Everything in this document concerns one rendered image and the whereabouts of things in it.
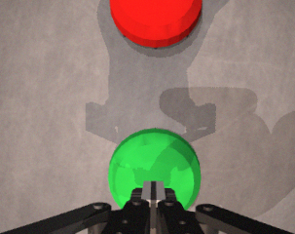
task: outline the red button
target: red button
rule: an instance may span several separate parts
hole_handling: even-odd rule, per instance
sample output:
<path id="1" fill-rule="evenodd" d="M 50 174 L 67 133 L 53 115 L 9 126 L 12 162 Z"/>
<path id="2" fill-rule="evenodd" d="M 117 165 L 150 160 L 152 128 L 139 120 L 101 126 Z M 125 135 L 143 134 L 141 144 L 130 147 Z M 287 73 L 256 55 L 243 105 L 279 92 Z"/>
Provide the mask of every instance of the red button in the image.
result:
<path id="1" fill-rule="evenodd" d="M 110 0 L 111 16 L 123 35 L 145 47 L 181 41 L 196 26 L 203 0 Z"/>

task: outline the textured gray background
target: textured gray background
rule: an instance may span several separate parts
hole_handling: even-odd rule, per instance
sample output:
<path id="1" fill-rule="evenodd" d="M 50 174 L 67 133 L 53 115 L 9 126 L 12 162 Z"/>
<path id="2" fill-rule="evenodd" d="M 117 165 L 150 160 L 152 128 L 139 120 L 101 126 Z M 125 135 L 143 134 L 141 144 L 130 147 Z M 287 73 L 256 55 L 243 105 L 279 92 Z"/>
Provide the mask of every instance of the textured gray background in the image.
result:
<path id="1" fill-rule="evenodd" d="M 159 127 L 198 154 L 190 211 L 212 203 L 295 233 L 295 0 L 203 0 L 190 37 L 156 51 L 109 11 L 0 1 L 0 232 L 97 201 L 119 209 L 111 155 Z"/>

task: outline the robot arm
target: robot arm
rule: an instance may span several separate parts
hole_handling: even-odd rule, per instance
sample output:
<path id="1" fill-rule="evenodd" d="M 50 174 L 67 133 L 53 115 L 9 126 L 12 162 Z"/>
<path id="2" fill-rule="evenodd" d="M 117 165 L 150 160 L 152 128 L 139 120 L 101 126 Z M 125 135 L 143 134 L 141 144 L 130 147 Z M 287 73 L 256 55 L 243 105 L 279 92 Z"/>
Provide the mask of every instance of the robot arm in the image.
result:
<path id="1" fill-rule="evenodd" d="M 210 204 L 185 211 L 162 181 L 145 181 L 132 190 L 121 210 L 93 203 L 2 234 L 71 234 L 88 228 L 89 234 L 291 234 Z"/>

